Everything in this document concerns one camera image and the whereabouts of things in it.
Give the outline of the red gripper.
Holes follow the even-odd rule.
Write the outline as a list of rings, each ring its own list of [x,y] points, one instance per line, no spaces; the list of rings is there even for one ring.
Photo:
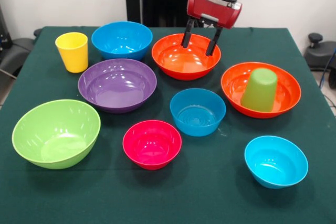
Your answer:
[[[216,29],[213,39],[209,42],[206,55],[212,56],[214,49],[220,38],[223,28],[231,29],[240,12],[242,11],[242,3],[231,3],[225,0],[188,0],[187,14],[196,19],[208,21]],[[187,48],[191,38],[191,30],[194,26],[194,18],[189,18],[181,42],[183,48]]]

